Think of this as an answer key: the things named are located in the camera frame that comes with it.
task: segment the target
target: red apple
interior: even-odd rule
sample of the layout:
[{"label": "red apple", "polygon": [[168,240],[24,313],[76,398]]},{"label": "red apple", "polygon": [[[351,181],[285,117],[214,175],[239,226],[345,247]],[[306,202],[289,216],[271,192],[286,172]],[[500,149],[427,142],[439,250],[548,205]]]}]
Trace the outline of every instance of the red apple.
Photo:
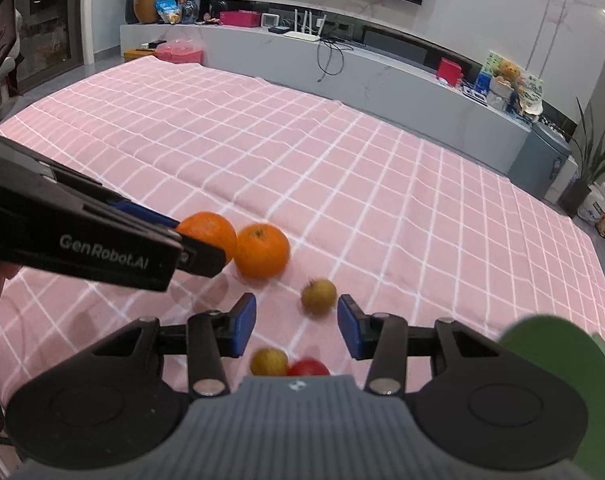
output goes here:
[{"label": "red apple", "polygon": [[294,377],[308,377],[312,375],[331,375],[329,369],[317,359],[303,357],[290,366],[287,375]]}]

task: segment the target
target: green object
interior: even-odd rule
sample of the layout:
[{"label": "green object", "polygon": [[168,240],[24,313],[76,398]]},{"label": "green object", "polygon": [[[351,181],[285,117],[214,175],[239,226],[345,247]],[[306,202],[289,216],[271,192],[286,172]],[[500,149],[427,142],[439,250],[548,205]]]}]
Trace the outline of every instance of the green object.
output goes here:
[{"label": "green object", "polygon": [[598,348],[602,351],[605,356],[605,340],[602,338],[599,332],[596,332],[591,336],[591,338],[595,341]]},{"label": "green object", "polygon": [[564,380],[582,396],[589,428],[573,463],[593,480],[605,480],[605,355],[598,344],[570,321],[553,316],[519,322],[505,332],[500,344]]}]

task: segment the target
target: metal pin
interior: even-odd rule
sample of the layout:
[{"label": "metal pin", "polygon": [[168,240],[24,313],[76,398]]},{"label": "metal pin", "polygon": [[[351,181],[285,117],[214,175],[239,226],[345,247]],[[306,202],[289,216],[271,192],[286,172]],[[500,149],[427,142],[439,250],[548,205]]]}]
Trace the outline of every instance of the metal pin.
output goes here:
[{"label": "metal pin", "polygon": [[200,379],[194,383],[192,388],[202,397],[215,397],[223,393],[225,385],[217,379]]},{"label": "metal pin", "polygon": [[369,389],[378,395],[393,395],[400,390],[400,383],[395,379],[382,377],[369,383]]}]

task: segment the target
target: orange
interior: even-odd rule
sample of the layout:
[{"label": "orange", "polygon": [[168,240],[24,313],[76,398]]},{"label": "orange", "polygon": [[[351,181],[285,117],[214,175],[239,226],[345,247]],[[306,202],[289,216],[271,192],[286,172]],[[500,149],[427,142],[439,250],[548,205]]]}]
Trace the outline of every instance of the orange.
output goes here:
[{"label": "orange", "polygon": [[176,231],[222,249],[227,263],[236,254],[236,231],[226,218],[216,213],[201,211],[189,216],[180,222]]},{"label": "orange", "polygon": [[251,224],[238,233],[236,267],[246,278],[277,276],[287,266],[289,255],[289,240],[273,225]]}]

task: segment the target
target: red box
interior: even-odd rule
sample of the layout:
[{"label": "red box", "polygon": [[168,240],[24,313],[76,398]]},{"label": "red box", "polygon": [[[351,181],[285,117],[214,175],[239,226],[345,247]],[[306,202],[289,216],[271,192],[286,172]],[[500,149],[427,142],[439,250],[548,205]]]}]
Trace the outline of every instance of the red box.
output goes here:
[{"label": "red box", "polygon": [[255,10],[223,10],[220,13],[220,25],[260,27],[260,13]]},{"label": "red box", "polygon": [[438,72],[435,73],[435,76],[438,79],[445,79],[451,86],[456,86],[458,81],[462,78],[462,69],[459,64],[444,59],[443,57],[440,60],[440,66],[438,67]]}]

